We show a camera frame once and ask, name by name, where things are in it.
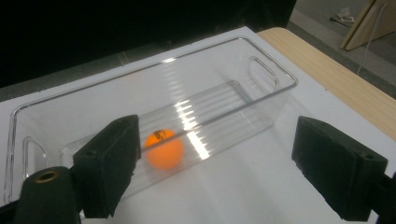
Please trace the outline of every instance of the orange ball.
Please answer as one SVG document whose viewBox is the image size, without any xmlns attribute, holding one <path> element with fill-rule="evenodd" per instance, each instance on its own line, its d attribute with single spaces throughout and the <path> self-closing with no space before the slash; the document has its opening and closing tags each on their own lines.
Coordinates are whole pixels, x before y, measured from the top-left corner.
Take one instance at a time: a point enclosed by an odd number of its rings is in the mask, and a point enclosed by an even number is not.
<svg viewBox="0 0 396 224">
<path fill-rule="evenodd" d="M 148 136 L 145 147 L 152 146 L 173 135 L 175 133 L 169 129 L 155 131 Z M 146 159 L 151 166 L 157 169 L 169 170 L 180 163 L 183 158 L 183 151 L 181 139 L 176 138 L 149 150 L 146 153 Z"/>
</svg>

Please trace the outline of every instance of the plastic bin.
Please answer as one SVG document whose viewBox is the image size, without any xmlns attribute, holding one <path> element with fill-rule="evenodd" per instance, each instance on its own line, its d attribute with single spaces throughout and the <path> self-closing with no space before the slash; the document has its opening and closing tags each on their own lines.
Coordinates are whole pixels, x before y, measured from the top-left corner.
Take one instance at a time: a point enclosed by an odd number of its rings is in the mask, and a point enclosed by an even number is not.
<svg viewBox="0 0 396 224">
<path fill-rule="evenodd" d="M 142 148 L 130 187 L 137 193 L 169 175 L 271 127 L 280 94 L 297 85 L 262 49 L 234 38 L 18 107 L 10 119 L 5 202 L 19 198 L 26 176 L 73 165 L 72 156 L 110 121 L 137 114 L 141 143 L 170 129 L 183 142 L 181 163 L 150 166 Z"/>
</svg>

